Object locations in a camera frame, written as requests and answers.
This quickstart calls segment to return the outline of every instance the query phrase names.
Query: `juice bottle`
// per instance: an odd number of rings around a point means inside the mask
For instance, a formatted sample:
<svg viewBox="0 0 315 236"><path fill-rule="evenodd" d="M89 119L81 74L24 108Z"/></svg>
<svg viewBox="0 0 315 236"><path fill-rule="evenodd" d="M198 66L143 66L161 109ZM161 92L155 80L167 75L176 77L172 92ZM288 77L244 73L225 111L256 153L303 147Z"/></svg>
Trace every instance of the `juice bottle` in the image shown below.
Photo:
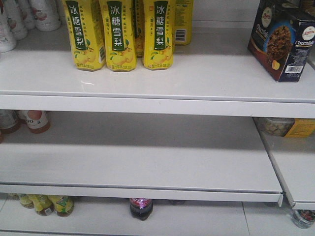
<svg viewBox="0 0 315 236"><path fill-rule="evenodd" d="M145 44L143 64L151 70L173 64L174 0L145 0Z"/></svg>
<svg viewBox="0 0 315 236"><path fill-rule="evenodd" d="M0 0L0 53L11 51L15 46L16 38L8 26L7 14Z"/></svg>
<svg viewBox="0 0 315 236"><path fill-rule="evenodd" d="M50 122L45 111L22 110L26 125L33 134L40 134L50 128Z"/></svg>
<svg viewBox="0 0 315 236"><path fill-rule="evenodd" d="M30 198L24 194L24 193L19 193L19 200L22 206L28 209L34 208L34 203L30 200Z"/></svg>
<svg viewBox="0 0 315 236"><path fill-rule="evenodd" d="M46 195L27 194L27 196L34 203L37 214L47 216L53 212L54 205Z"/></svg>
<svg viewBox="0 0 315 236"><path fill-rule="evenodd" d="M137 66L133 30L133 0L100 0L103 15L106 63L113 71Z"/></svg>
<svg viewBox="0 0 315 236"><path fill-rule="evenodd" d="M134 8L134 36L136 41L137 58L143 56L144 46L144 9L143 0L133 0Z"/></svg>
<svg viewBox="0 0 315 236"><path fill-rule="evenodd" d="M191 42L193 0L176 0L175 44Z"/></svg>
<svg viewBox="0 0 315 236"><path fill-rule="evenodd" d="M0 110L0 130L3 134L17 131L21 124L14 110Z"/></svg>
<svg viewBox="0 0 315 236"><path fill-rule="evenodd" d="M105 48L98 0L63 0L63 7L76 67L101 69L105 65Z"/></svg>
<svg viewBox="0 0 315 236"><path fill-rule="evenodd" d="M2 0L3 6L6 10L7 16L8 16L8 24L11 28L11 32L13 33L13 36L17 40L21 40L25 38L28 35L28 30L26 29L21 9L19 7L19 4L17 0Z"/></svg>
<svg viewBox="0 0 315 236"><path fill-rule="evenodd" d="M74 202L69 196L48 195L48 199L54 204L58 216L67 217L73 212Z"/></svg>

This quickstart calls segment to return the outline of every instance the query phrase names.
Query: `yellow bottle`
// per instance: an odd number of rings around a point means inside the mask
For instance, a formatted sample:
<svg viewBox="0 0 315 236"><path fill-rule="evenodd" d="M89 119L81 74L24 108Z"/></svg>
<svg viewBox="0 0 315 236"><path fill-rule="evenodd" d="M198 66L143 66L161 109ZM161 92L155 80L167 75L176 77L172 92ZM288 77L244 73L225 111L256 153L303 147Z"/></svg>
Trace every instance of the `yellow bottle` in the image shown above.
<svg viewBox="0 0 315 236"><path fill-rule="evenodd" d="M105 65L98 0L63 0L71 51L76 67L95 71Z"/></svg>
<svg viewBox="0 0 315 236"><path fill-rule="evenodd" d="M173 64L173 0L145 0L145 46L143 64L151 70Z"/></svg>
<svg viewBox="0 0 315 236"><path fill-rule="evenodd" d="M104 23L107 67L131 71L137 66L133 0L99 0Z"/></svg>
<svg viewBox="0 0 315 236"><path fill-rule="evenodd" d="M187 45L191 42L193 0L176 0L175 44Z"/></svg>
<svg viewBox="0 0 315 236"><path fill-rule="evenodd" d="M134 36L136 40L136 55L137 58L143 56L144 44L144 9L143 0L133 0L134 7Z"/></svg>

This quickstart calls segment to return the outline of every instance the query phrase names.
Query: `plastic bottle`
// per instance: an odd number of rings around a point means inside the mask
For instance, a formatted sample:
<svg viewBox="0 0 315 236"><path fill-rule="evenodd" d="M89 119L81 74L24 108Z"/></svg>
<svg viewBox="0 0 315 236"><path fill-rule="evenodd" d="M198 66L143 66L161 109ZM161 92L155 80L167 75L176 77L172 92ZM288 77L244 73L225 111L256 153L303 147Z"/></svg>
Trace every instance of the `plastic bottle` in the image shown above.
<svg viewBox="0 0 315 236"><path fill-rule="evenodd" d="M53 31L60 27L55 0L30 0L35 26L40 31Z"/></svg>
<svg viewBox="0 0 315 236"><path fill-rule="evenodd" d="M34 208L34 203L30 200L30 198L25 193L19 193L19 200L22 206L28 209Z"/></svg>
<svg viewBox="0 0 315 236"><path fill-rule="evenodd" d="M3 6L8 17L8 24L13 36L21 40L28 35L28 30L24 25L21 9L16 0L3 0Z"/></svg>
<svg viewBox="0 0 315 236"><path fill-rule="evenodd" d="M19 200L19 196L17 193L8 193L8 197L13 200Z"/></svg>
<svg viewBox="0 0 315 236"><path fill-rule="evenodd" d="M40 134L49 129L50 122L45 111L23 110L22 114L26 117L26 125L33 134Z"/></svg>
<svg viewBox="0 0 315 236"><path fill-rule="evenodd" d="M16 38L13 36L8 23L7 14L0 1L0 53L11 51L16 46Z"/></svg>
<svg viewBox="0 0 315 236"><path fill-rule="evenodd" d="M14 110L0 110L0 130L3 134L17 131L21 124Z"/></svg>
<svg viewBox="0 0 315 236"><path fill-rule="evenodd" d="M27 194L27 196L34 203L37 214L47 216L53 212L54 205L46 195Z"/></svg>
<svg viewBox="0 0 315 236"><path fill-rule="evenodd" d="M21 12L22 12L22 19L24 22L25 27L28 30L35 28L35 20L31 10L31 6L28 0L18 0Z"/></svg>
<svg viewBox="0 0 315 236"><path fill-rule="evenodd" d="M293 210L292 220L297 227L307 229L315 222L315 210Z"/></svg>
<svg viewBox="0 0 315 236"><path fill-rule="evenodd" d="M16 115L19 118L21 124L26 124L26 117L23 114L23 110L15 110Z"/></svg>
<svg viewBox="0 0 315 236"><path fill-rule="evenodd" d="M102 16L98 0L63 0L71 52L79 70L96 71L105 65Z"/></svg>
<svg viewBox="0 0 315 236"><path fill-rule="evenodd" d="M130 198L131 215L140 220L146 220L153 211L153 201L148 198Z"/></svg>
<svg viewBox="0 0 315 236"><path fill-rule="evenodd" d="M69 196L48 195L48 199L54 204L58 216L67 217L73 212L74 201Z"/></svg>

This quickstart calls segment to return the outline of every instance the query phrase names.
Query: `beverage bottle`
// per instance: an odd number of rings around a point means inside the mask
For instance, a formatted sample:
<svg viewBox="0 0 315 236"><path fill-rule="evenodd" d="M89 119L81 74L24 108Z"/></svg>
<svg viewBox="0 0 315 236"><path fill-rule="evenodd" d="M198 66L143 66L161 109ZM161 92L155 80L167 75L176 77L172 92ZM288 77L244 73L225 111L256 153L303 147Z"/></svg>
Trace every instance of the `beverage bottle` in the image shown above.
<svg viewBox="0 0 315 236"><path fill-rule="evenodd" d="M21 124L14 110L0 110L0 130L3 134L17 131Z"/></svg>
<svg viewBox="0 0 315 236"><path fill-rule="evenodd" d="M11 51L15 46L16 38L8 26L6 10L0 0L0 53Z"/></svg>
<svg viewBox="0 0 315 236"><path fill-rule="evenodd" d="M35 20L34 20L34 16L33 16L29 1L18 0L18 3L21 9L22 19L23 19L25 27L28 30L35 28Z"/></svg>
<svg viewBox="0 0 315 236"><path fill-rule="evenodd" d="M182 205L185 203L185 200L169 200L172 205Z"/></svg>
<svg viewBox="0 0 315 236"><path fill-rule="evenodd" d="M173 64L175 0L144 0L145 43L143 65L150 70Z"/></svg>
<svg viewBox="0 0 315 236"><path fill-rule="evenodd" d="M30 198L25 193L19 193L19 200L22 206L28 209L34 208L34 203L30 200Z"/></svg>
<svg viewBox="0 0 315 236"><path fill-rule="evenodd" d="M54 204L58 216L67 217L73 212L74 201L69 196L48 195L48 199Z"/></svg>
<svg viewBox="0 0 315 236"><path fill-rule="evenodd" d="M315 222L315 210L293 210L292 220L297 227L307 229Z"/></svg>
<svg viewBox="0 0 315 236"><path fill-rule="evenodd" d="M55 0L30 0L35 26L40 31L57 30L60 25L57 5Z"/></svg>
<svg viewBox="0 0 315 236"><path fill-rule="evenodd" d="M133 0L100 0L104 22L106 64L112 71L131 71L137 66Z"/></svg>
<svg viewBox="0 0 315 236"><path fill-rule="evenodd" d="M28 30L24 25L21 9L16 0L2 0L7 13L8 24L13 36L21 40L28 35Z"/></svg>
<svg viewBox="0 0 315 236"><path fill-rule="evenodd" d="M146 220L153 211L153 200L148 198L130 198L131 215Z"/></svg>
<svg viewBox="0 0 315 236"><path fill-rule="evenodd" d="M16 115L19 118L21 124L26 124L26 117L23 114L23 110L15 110Z"/></svg>
<svg viewBox="0 0 315 236"><path fill-rule="evenodd" d="M22 114L26 117L26 125L33 134L40 134L49 129L50 122L45 111L23 110Z"/></svg>
<svg viewBox="0 0 315 236"><path fill-rule="evenodd" d="M47 216L53 212L54 205L46 195L27 194L27 196L34 203L37 214Z"/></svg>
<svg viewBox="0 0 315 236"><path fill-rule="evenodd" d="M13 200L19 200L19 196L17 193L8 193L8 197Z"/></svg>
<svg viewBox="0 0 315 236"><path fill-rule="evenodd" d="M98 0L63 0L71 52L79 70L96 71L105 65L102 16Z"/></svg>

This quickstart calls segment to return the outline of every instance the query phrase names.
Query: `cookie box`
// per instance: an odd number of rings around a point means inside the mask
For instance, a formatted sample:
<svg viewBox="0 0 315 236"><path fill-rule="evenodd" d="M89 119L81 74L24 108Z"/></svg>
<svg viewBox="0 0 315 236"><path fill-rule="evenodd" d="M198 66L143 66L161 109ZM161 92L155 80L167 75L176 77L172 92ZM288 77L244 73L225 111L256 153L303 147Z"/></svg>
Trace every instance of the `cookie box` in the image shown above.
<svg viewBox="0 0 315 236"><path fill-rule="evenodd" d="M261 0L248 49L278 82L299 81L315 42L315 17L284 0Z"/></svg>

